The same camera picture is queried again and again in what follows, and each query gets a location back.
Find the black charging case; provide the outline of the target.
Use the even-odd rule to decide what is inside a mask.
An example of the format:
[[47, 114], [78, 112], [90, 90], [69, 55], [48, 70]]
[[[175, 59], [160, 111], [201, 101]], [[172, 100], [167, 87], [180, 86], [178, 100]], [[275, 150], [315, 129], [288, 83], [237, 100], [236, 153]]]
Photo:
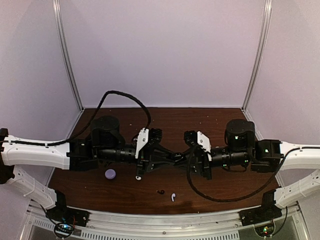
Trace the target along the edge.
[[170, 160], [174, 163], [179, 163], [184, 160], [185, 156], [180, 152], [173, 152], [170, 154]]

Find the black earbud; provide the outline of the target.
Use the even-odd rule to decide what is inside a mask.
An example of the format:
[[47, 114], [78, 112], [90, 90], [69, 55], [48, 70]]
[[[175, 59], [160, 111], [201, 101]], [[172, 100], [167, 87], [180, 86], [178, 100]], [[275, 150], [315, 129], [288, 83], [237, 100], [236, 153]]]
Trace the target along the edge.
[[158, 194], [160, 194], [160, 195], [163, 195], [164, 193], [165, 193], [165, 191], [162, 189], [162, 190], [157, 190], [156, 191]]

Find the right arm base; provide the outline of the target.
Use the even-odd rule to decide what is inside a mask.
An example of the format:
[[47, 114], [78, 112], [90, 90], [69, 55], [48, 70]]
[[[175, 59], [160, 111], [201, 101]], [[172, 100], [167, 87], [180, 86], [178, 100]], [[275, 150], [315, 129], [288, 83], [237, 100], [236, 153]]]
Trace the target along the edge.
[[239, 218], [243, 227], [253, 226], [261, 238], [270, 238], [276, 233], [275, 219], [282, 217], [282, 210], [276, 206], [255, 207], [241, 210]]

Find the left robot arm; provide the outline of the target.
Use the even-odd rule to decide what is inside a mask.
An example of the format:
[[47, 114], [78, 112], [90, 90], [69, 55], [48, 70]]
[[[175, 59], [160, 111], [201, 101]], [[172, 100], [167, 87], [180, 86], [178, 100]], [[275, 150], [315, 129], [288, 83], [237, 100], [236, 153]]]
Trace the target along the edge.
[[160, 146], [162, 130], [143, 128], [136, 143], [126, 143], [120, 133], [120, 122], [114, 116], [94, 119], [84, 139], [50, 142], [21, 139], [0, 130], [0, 183], [11, 184], [23, 196], [52, 211], [61, 222], [72, 218], [65, 195], [39, 183], [19, 168], [20, 165], [47, 166], [61, 170], [85, 172], [100, 163], [136, 165], [137, 180], [146, 172], [164, 165], [174, 165], [174, 153]]

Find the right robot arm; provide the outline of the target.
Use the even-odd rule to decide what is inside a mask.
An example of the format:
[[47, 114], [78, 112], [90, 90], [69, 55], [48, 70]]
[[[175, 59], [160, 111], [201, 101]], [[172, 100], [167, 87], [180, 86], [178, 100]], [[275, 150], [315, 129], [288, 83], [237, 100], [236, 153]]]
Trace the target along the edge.
[[251, 198], [262, 192], [271, 180], [245, 196], [218, 199], [196, 188], [191, 178], [192, 166], [209, 180], [212, 178], [213, 168], [224, 168], [228, 171], [232, 166], [250, 167], [253, 172], [271, 173], [273, 176], [283, 170], [314, 170], [288, 186], [265, 192], [261, 206], [256, 210], [256, 216], [261, 221], [268, 220], [276, 212], [276, 208], [283, 209], [320, 190], [319, 145], [296, 144], [276, 139], [256, 140], [254, 122], [244, 119], [233, 119], [227, 123], [224, 147], [212, 147], [210, 139], [201, 131], [186, 131], [183, 138], [190, 146], [186, 157], [188, 184], [197, 195], [212, 202], [231, 203]]

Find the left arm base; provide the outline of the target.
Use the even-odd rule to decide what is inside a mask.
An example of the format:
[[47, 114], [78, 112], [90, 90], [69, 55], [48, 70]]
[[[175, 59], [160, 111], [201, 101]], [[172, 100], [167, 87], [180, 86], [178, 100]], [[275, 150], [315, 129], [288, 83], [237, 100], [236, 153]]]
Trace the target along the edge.
[[59, 240], [79, 235], [78, 227], [86, 227], [90, 213], [86, 210], [66, 207], [43, 209], [45, 217], [53, 224], [53, 233]]

